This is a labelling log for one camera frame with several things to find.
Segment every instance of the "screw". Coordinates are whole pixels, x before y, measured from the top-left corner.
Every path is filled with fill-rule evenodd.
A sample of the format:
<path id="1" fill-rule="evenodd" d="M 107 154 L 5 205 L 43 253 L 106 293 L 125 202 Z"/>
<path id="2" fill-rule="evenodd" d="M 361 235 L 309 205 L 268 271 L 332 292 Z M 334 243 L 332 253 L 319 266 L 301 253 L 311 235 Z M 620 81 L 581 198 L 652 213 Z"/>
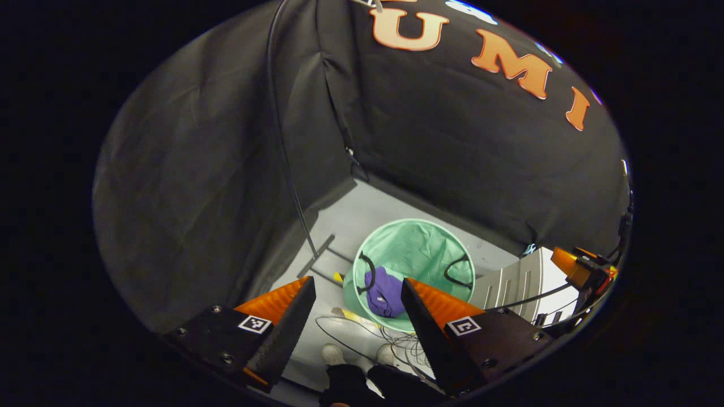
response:
<path id="1" fill-rule="evenodd" d="M 228 353 L 222 353 L 222 360 L 224 361 L 224 363 L 230 365 L 230 364 L 234 363 L 234 356 L 231 356 Z"/>

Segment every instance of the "black fabric backdrop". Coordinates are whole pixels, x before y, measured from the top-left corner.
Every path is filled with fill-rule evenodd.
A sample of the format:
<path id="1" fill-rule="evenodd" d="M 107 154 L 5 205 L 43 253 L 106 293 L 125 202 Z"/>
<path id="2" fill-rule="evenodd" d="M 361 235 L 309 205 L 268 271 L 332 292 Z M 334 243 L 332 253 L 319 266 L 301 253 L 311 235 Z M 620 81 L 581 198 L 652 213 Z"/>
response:
<path id="1" fill-rule="evenodd" d="M 99 247 L 154 332 L 210 303 L 236 306 L 266 292 L 302 243 L 267 97 L 266 41 L 278 5 L 234 17 L 166 60 L 126 101 L 101 151 Z M 481 226 L 508 251 L 536 243 L 610 252 L 627 204 L 625 156 L 595 100 L 585 131 L 565 120 L 571 86 L 593 99 L 586 84 L 564 64 L 541 101 L 470 63 L 481 26 L 517 55 L 552 62 L 520 31 L 441 1 L 387 6 L 450 24 L 435 49 L 409 52 L 378 44 L 369 9 L 349 1 L 289 0 L 279 21 L 279 114 L 310 224 L 349 188 L 348 147 L 370 174 Z M 400 33 L 415 37 L 419 26 L 403 18 Z"/>

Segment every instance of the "sneaker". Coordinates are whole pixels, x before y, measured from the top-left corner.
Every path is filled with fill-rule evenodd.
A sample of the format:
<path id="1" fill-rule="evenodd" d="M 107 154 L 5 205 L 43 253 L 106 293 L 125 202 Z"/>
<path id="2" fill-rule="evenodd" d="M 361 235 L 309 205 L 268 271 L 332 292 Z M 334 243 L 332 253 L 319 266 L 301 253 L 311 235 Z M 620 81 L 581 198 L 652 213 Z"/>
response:
<path id="1" fill-rule="evenodd" d="M 334 345 L 325 345 L 322 347 L 321 357 L 324 359 L 324 363 L 330 366 L 347 363 L 345 356 L 342 355 L 342 350 Z"/>
<path id="2" fill-rule="evenodd" d="M 377 363 L 386 364 L 388 366 L 395 365 L 395 355 L 392 353 L 392 345 L 382 345 L 377 351 Z"/>

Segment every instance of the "basket handle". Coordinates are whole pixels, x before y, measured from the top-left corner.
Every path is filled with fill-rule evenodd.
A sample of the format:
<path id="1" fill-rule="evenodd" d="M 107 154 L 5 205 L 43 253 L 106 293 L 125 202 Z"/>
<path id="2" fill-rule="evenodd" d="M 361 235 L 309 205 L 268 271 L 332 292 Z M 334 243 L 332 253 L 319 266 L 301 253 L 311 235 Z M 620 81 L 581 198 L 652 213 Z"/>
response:
<path id="1" fill-rule="evenodd" d="M 367 287 L 365 287 L 365 288 L 357 287 L 357 295 L 361 295 L 365 291 L 369 291 L 372 288 L 372 286 L 374 285 L 374 278 L 375 278 L 375 274 L 376 274 L 375 269 L 374 269 L 374 263 L 372 262 L 372 260 L 369 257 L 365 256 L 364 253 L 360 252 L 359 258 L 364 260 L 367 263 L 367 265 L 369 266 L 369 271 L 372 273 L 372 279 L 370 280 L 369 285 Z"/>
<path id="2" fill-rule="evenodd" d="M 472 283 L 472 282 L 462 282 L 462 281 L 458 281 L 458 280 L 452 278 L 452 277 L 450 276 L 450 274 L 448 274 L 448 272 L 450 271 L 450 267 L 454 266 L 454 265 L 457 264 L 457 263 L 460 263 L 461 261 L 470 261 L 470 258 L 468 258 L 468 255 L 465 254 L 465 255 L 463 255 L 463 257 L 460 257 L 459 259 L 455 260 L 454 262 L 448 264 L 447 267 L 445 267 L 445 278 L 446 278 L 448 281 L 454 282 L 455 284 L 462 285 L 463 287 L 467 287 L 467 288 L 469 288 L 469 289 L 472 290 L 472 289 L 473 289 L 473 283 Z"/>

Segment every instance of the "purple cloth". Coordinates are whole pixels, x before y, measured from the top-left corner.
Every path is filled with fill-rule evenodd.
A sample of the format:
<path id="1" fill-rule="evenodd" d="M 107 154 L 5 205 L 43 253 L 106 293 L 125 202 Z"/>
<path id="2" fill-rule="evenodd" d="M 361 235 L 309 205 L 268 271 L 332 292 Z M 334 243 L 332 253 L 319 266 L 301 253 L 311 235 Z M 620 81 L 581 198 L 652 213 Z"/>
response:
<path id="1" fill-rule="evenodd" d="M 369 286 L 372 273 L 364 275 L 364 285 Z M 402 300 L 403 282 L 389 275 L 384 267 L 377 267 L 374 286 L 367 291 L 367 304 L 370 311 L 386 318 L 395 318 L 405 312 Z"/>

